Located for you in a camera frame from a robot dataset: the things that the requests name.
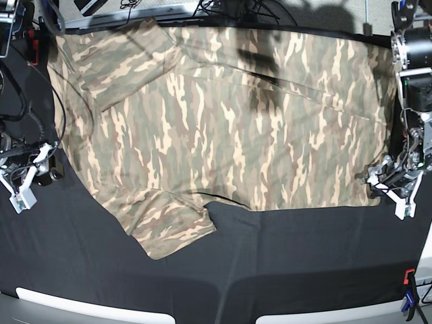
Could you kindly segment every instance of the black cloth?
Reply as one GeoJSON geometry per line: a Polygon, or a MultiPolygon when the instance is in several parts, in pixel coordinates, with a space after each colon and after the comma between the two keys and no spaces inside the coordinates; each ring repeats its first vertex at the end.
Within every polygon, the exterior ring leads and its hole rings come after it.
{"type": "MultiPolygon", "coordinates": [[[[51,127],[53,95],[11,49],[6,64],[51,127]]],[[[2,112],[18,109],[6,84],[2,112]]],[[[26,118],[21,127],[34,128],[26,118]]],[[[0,187],[0,291],[23,287],[62,298],[167,313],[176,323],[252,323],[261,315],[309,313],[402,299],[432,220],[426,176],[414,219],[394,204],[252,213],[212,202],[217,232],[159,261],[147,257],[86,191],[64,153],[65,179],[41,188],[16,215],[0,187]]]]}

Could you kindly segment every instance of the black cable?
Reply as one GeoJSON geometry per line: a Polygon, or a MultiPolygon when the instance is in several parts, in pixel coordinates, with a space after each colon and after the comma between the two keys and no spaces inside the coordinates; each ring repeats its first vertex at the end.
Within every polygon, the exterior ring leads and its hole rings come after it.
{"type": "Polygon", "coordinates": [[[129,24],[130,12],[132,11],[132,9],[135,9],[136,6],[139,5],[141,1],[142,0],[121,0],[120,1],[121,10],[129,8],[128,20],[126,21],[125,25],[129,24]]]}
{"type": "Polygon", "coordinates": [[[422,304],[425,304],[425,305],[430,305],[430,304],[432,304],[432,302],[425,302],[425,298],[427,297],[427,295],[429,295],[429,292],[431,292],[431,289],[432,289],[432,284],[429,286],[429,289],[426,291],[426,293],[423,295],[423,297],[421,298],[421,302],[422,302],[422,304]]]}
{"type": "Polygon", "coordinates": [[[192,17],[194,17],[198,11],[203,11],[211,18],[215,18],[216,15],[218,15],[220,17],[225,17],[225,18],[228,18],[228,19],[236,21],[236,22],[240,19],[240,17],[231,16],[231,15],[229,15],[223,11],[215,11],[212,9],[208,9],[210,7],[210,5],[212,5],[214,2],[215,2],[214,0],[210,0],[205,5],[203,5],[203,1],[199,1],[192,17]]]}
{"type": "Polygon", "coordinates": [[[59,148],[59,145],[60,145],[60,143],[61,143],[61,141],[63,140],[63,137],[65,136],[65,131],[66,131],[66,110],[65,110],[65,107],[64,107],[64,105],[63,105],[63,101],[61,101],[61,99],[60,99],[60,96],[59,96],[59,94],[58,94],[58,92],[55,90],[55,88],[53,87],[53,85],[51,84],[51,82],[47,79],[47,77],[46,76],[44,76],[43,74],[42,74],[42,72],[41,71],[39,71],[33,64],[31,64],[29,61],[27,61],[27,59],[22,55],[22,53],[11,43],[10,44],[10,46],[18,53],[18,55],[24,60],[24,61],[26,61],[27,62],[27,64],[28,65],[30,65],[38,74],[39,74],[39,76],[41,76],[41,78],[51,87],[51,89],[53,90],[53,92],[54,92],[54,94],[55,94],[55,96],[57,97],[57,99],[59,100],[59,103],[60,103],[60,106],[61,106],[61,111],[62,111],[62,113],[63,113],[63,126],[62,126],[62,129],[61,129],[61,135],[59,136],[59,140],[54,144],[54,147],[53,147],[53,150],[51,151],[51,153],[47,156],[47,157],[45,157],[42,161],[39,161],[38,163],[31,163],[31,164],[29,164],[29,165],[26,165],[26,166],[24,166],[24,167],[19,167],[19,168],[17,168],[17,169],[15,169],[15,170],[13,170],[12,172],[11,172],[11,174],[9,175],[9,179],[11,180],[11,184],[13,185],[13,183],[12,183],[12,179],[13,179],[13,176],[14,176],[14,174],[16,174],[17,172],[19,172],[19,171],[22,171],[22,170],[25,170],[25,169],[28,169],[29,167],[32,167],[33,165],[38,165],[38,164],[40,164],[40,163],[44,163],[45,161],[47,161],[47,160],[49,160],[53,155],[54,155],[54,153],[55,153],[55,151],[59,148]]]}
{"type": "Polygon", "coordinates": [[[15,89],[15,91],[17,92],[17,94],[21,100],[21,110],[20,110],[20,113],[18,115],[0,114],[0,119],[7,121],[7,122],[19,122],[30,111],[27,97],[24,94],[24,91],[21,89],[18,82],[16,82],[12,72],[9,70],[9,68],[6,66],[5,62],[3,62],[2,60],[0,60],[0,68],[3,71],[4,75],[6,75],[6,78],[11,82],[11,85],[13,86],[13,88],[15,89]]]}
{"type": "Polygon", "coordinates": [[[401,189],[403,189],[403,187],[395,187],[395,188],[388,188],[388,189],[375,188],[375,189],[378,189],[378,190],[384,192],[385,194],[387,194],[389,191],[401,190],[401,189]]]}
{"type": "Polygon", "coordinates": [[[265,17],[273,18],[276,21],[276,23],[279,25],[278,19],[280,19],[280,18],[278,18],[275,15],[271,15],[271,14],[263,13],[263,12],[257,12],[257,11],[251,11],[251,13],[256,14],[256,15],[260,15],[260,16],[265,16],[265,17]]]}
{"type": "Polygon", "coordinates": [[[264,9],[266,9],[272,15],[272,17],[275,18],[276,21],[278,21],[279,19],[281,19],[279,16],[275,15],[267,5],[265,5],[263,3],[263,0],[261,0],[261,5],[263,6],[264,9]]]}
{"type": "Polygon", "coordinates": [[[258,12],[260,12],[262,6],[263,6],[263,2],[262,2],[262,1],[259,1],[258,12]]]}
{"type": "Polygon", "coordinates": [[[290,19],[292,20],[292,22],[298,27],[297,21],[294,19],[294,17],[292,16],[292,14],[288,11],[288,9],[285,8],[284,5],[282,5],[279,1],[277,0],[270,0],[272,2],[277,3],[280,7],[282,7],[282,9],[287,13],[287,15],[290,17],[290,19]]]}
{"type": "Polygon", "coordinates": [[[65,20],[63,16],[60,13],[60,10],[58,6],[56,6],[53,2],[53,0],[47,0],[48,4],[50,5],[51,9],[55,12],[57,15],[58,20],[60,21],[60,29],[58,29],[55,26],[55,23],[52,21],[51,16],[49,15],[48,9],[45,6],[44,0],[38,0],[40,12],[42,13],[43,21],[45,23],[45,26],[47,26],[47,29],[49,32],[55,36],[61,36],[65,34],[66,28],[65,28],[65,20]]]}
{"type": "Polygon", "coordinates": [[[38,126],[38,130],[39,130],[38,142],[42,142],[43,139],[45,138],[45,127],[44,127],[44,125],[42,124],[42,122],[39,119],[38,115],[33,110],[30,110],[30,112],[28,113],[28,115],[29,115],[29,117],[31,119],[33,119],[33,121],[38,126]]]}
{"type": "Polygon", "coordinates": [[[418,312],[418,314],[420,315],[421,319],[423,320],[423,324],[429,324],[429,322],[426,319],[425,314],[423,313],[423,311],[421,310],[421,307],[419,304],[416,303],[416,310],[418,312]]]}
{"type": "MultiPolygon", "coordinates": [[[[410,152],[410,134],[409,134],[409,129],[408,129],[408,120],[406,119],[406,109],[402,109],[401,114],[400,114],[401,116],[402,116],[402,113],[404,114],[403,124],[405,126],[405,132],[406,132],[406,151],[405,151],[404,158],[402,159],[402,161],[399,164],[400,167],[403,167],[406,159],[408,158],[409,152],[410,152]]],[[[398,168],[399,167],[395,168],[387,177],[384,178],[384,180],[375,184],[373,186],[373,188],[379,184],[385,184],[386,181],[388,181],[391,177],[393,177],[395,175],[395,173],[398,171],[398,168]]]]}
{"type": "Polygon", "coordinates": [[[25,147],[13,147],[5,152],[0,153],[0,159],[4,157],[17,157],[18,155],[31,154],[39,151],[41,143],[27,144],[25,147]]]}

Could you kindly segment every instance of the camouflage shirt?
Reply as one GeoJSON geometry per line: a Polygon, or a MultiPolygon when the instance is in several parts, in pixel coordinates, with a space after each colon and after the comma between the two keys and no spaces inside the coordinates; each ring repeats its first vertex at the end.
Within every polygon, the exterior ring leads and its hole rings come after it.
{"type": "Polygon", "coordinates": [[[152,19],[56,43],[63,148],[151,258],[214,232],[210,201],[251,211],[377,204],[360,179],[392,124],[389,50],[152,19]]]}

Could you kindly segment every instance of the clamp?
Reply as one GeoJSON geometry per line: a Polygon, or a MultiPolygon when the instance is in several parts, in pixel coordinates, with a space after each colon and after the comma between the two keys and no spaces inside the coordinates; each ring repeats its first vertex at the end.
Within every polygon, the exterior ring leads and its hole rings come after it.
{"type": "Polygon", "coordinates": [[[406,302],[405,305],[402,307],[402,312],[405,313],[406,311],[408,311],[408,317],[406,318],[406,321],[409,322],[414,318],[414,314],[417,310],[418,314],[423,320],[423,323],[427,324],[428,322],[426,320],[425,314],[423,314],[423,311],[421,310],[419,305],[420,297],[419,293],[417,292],[414,272],[415,269],[409,269],[405,272],[404,286],[406,302]]]}

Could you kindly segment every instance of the gray carpet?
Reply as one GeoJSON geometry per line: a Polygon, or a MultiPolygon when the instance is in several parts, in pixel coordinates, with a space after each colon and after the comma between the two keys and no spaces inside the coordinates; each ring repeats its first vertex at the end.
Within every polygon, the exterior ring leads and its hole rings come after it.
{"type": "MultiPolygon", "coordinates": [[[[299,26],[363,33],[366,22],[366,0],[278,0],[293,15],[299,26]]],[[[143,0],[138,8],[193,3],[196,0],[143,0]]],[[[391,0],[369,0],[369,23],[373,34],[389,35],[392,30],[391,0]]],[[[268,0],[269,8],[281,17],[280,24],[291,25],[288,14],[274,2],[268,0]]],[[[119,11],[120,0],[108,0],[98,14],[119,11]]],[[[72,0],[61,1],[61,12],[66,20],[81,18],[72,0]]]]}

